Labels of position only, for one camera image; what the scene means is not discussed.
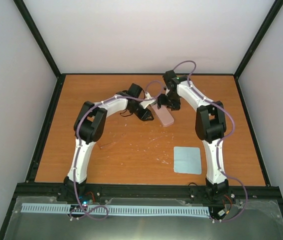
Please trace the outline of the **pink glasses case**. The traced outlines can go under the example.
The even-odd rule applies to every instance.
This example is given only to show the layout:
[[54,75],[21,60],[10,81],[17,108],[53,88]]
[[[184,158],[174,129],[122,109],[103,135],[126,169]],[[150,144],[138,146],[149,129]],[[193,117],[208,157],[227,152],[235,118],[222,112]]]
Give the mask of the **pink glasses case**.
[[163,127],[169,127],[174,123],[173,116],[164,105],[159,108],[158,104],[154,103],[151,107]]

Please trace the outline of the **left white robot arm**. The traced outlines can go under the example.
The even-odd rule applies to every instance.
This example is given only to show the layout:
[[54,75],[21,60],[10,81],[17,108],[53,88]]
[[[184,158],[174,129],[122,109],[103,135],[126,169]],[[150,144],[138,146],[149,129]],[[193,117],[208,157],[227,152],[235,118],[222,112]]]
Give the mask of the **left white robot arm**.
[[148,92],[144,98],[136,96],[139,85],[132,84],[129,90],[120,91],[111,98],[99,101],[86,101],[74,123],[75,151],[71,167],[63,184],[67,194],[74,201],[81,201],[86,195],[87,170],[95,144],[103,135],[107,117],[124,110],[136,114],[140,120],[153,120],[147,107],[156,101]]

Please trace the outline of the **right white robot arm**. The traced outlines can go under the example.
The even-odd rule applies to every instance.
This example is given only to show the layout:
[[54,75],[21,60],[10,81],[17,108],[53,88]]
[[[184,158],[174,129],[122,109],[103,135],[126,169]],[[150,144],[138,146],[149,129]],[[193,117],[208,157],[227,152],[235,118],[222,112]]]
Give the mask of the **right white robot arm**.
[[202,141],[207,163],[205,195],[210,202],[216,201],[229,190],[223,158],[223,138],[227,130],[224,105],[213,101],[200,92],[190,79],[177,76],[173,70],[162,76],[166,92],[159,95],[157,105],[172,111],[181,108],[181,98],[195,110],[195,133]]

